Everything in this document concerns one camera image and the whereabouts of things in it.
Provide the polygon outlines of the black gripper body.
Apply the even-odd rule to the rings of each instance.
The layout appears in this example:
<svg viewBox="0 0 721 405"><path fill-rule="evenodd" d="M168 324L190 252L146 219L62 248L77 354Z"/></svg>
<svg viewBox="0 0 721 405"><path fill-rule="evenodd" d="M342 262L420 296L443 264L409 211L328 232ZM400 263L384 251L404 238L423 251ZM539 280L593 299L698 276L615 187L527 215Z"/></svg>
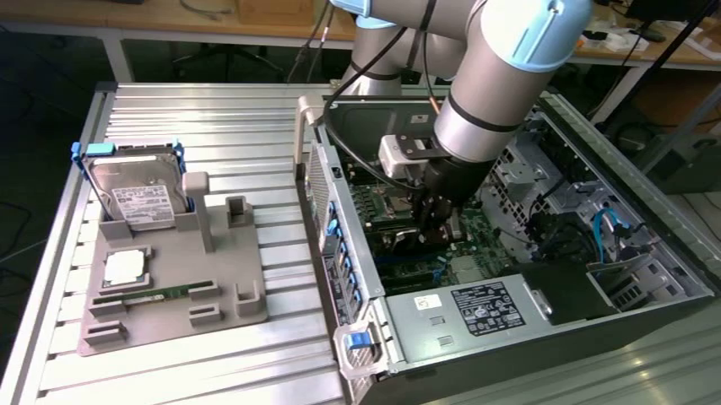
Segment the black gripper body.
<svg viewBox="0 0 721 405"><path fill-rule="evenodd" d="M467 237L464 206L479 191L495 161L471 163L433 159L423 173L423 190L413 197L417 233L413 252L433 252Z"/></svg>

